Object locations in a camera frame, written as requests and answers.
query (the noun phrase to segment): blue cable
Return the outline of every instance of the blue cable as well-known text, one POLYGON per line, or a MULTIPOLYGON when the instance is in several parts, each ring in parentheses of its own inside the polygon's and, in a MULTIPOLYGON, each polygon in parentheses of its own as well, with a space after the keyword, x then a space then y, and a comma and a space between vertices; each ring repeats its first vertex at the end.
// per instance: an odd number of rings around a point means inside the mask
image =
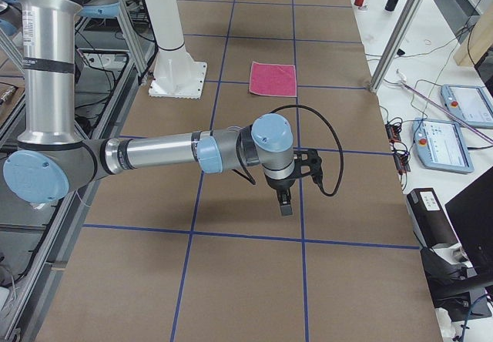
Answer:
POLYGON ((462 325, 462 334, 461 334, 461 337, 459 338, 459 342, 464 342, 465 331, 466 331, 466 329, 468 329, 468 321, 469 321, 469 318, 471 317, 472 310, 475 308, 476 304, 479 301, 481 301, 483 298, 486 298, 488 296, 493 297, 493 295, 491 295, 489 293, 483 294, 481 297, 478 297, 478 299, 475 302, 473 302, 472 305, 469 307, 468 314, 464 319, 464 325, 462 325))

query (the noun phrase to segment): white table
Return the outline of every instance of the white table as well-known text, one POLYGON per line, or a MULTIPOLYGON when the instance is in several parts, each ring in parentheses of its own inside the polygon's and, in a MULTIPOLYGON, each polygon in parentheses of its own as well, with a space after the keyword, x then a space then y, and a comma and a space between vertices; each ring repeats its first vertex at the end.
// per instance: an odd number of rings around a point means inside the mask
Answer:
MULTIPOLYGON (((406 0, 400 0, 394 12, 387 12, 384 6, 387 0, 365 0, 367 9, 354 7, 354 14, 365 52, 371 55, 381 55, 394 29, 395 23, 404 7, 406 0)), ((437 47, 443 46, 454 38, 454 33, 448 27, 447 22, 438 10, 433 0, 424 0, 401 44, 401 49, 406 55, 430 52, 437 47)), ((448 56, 457 50, 457 40, 452 40, 442 49, 438 49, 429 55, 421 55, 409 59, 395 59, 385 79, 389 82, 397 82, 396 70, 399 69, 407 77, 407 83, 414 86, 419 79, 426 79, 437 84, 462 84, 473 86, 484 86, 481 78, 473 68, 459 67, 455 64, 453 53, 444 67, 448 56)), ((367 59, 378 59, 368 56, 367 59)), ((373 72, 378 61, 369 61, 370 70, 373 72)), ((425 95, 431 93, 431 99, 440 102, 440 87, 426 82, 418 84, 418 90, 425 95)), ((412 120, 421 117, 421 112, 413 109, 410 105, 412 94, 402 88, 383 83, 378 90, 378 98, 381 106, 389 112, 389 119, 401 117, 403 120, 412 120)), ((425 101, 416 98, 414 105, 423 109, 425 101)), ((426 113, 430 119, 444 119, 448 117, 440 110, 428 105, 426 113)), ((401 138, 411 147, 413 133, 412 122, 405 122, 401 138)), ((488 136, 493 137, 493 130, 482 130, 488 136)), ((487 143, 469 132, 462 129, 468 146, 486 146, 487 143)), ((446 204, 456 194, 461 192, 467 185, 476 180, 481 174, 493 166, 493 149, 471 151, 471 158, 475 171, 470 174, 446 173, 437 170, 425 169, 421 164, 414 149, 411 151, 410 168, 407 175, 407 186, 404 193, 409 193, 414 188, 433 187, 442 205, 446 204)), ((450 258, 450 253, 444 253, 445 258, 450 258)), ((458 333, 461 332, 461 323, 455 323, 458 333)), ((471 328, 467 331, 465 341, 491 342, 493 340, 493 318, 472 320, 468 323, 471 328)))

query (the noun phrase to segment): red cloth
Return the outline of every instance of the red cloth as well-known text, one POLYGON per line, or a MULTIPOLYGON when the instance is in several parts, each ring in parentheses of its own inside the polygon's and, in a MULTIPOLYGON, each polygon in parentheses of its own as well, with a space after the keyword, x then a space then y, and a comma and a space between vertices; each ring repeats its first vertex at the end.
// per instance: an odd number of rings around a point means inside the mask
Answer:
POLYGON ((296 97, 296 68, 252 62, 250 92, 259 96, 296 97))

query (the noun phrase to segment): white label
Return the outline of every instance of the white label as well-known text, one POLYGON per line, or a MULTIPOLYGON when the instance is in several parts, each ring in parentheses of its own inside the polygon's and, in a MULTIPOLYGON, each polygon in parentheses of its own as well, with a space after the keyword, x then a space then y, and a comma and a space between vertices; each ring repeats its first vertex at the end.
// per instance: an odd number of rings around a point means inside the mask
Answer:
POLYGON ((465 121, 493 122, 493 117, 477 88, 451 88, 465 121))
POLYGON ((421 199, 423 200, 424 207, 428 211, 440 211, 437 200, 434 198, 432 192, 420 192, 421 199))
POLYGON ((33 11, 22 11, 22 27, 24 45, 34 45, 35 26, 33 11))
POLYGON ((430 147, 431 161, 465 167, 461 145, 453 124, 423 121, 423 127, 430 147))

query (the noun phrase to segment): blue and white device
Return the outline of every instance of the blue and white device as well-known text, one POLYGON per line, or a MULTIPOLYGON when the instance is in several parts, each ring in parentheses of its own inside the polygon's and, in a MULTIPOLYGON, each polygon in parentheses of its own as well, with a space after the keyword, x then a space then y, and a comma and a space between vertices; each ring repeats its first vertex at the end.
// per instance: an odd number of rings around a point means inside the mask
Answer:
POLYGON ((416 151, 424 167, 463 174, 475 170, 458 123, 416 119, 413 132, 416 151))
POLYGON ((446 84, 441 98, 450 113, 470 126, 493 129, 493 105, 482 87, 446 84))

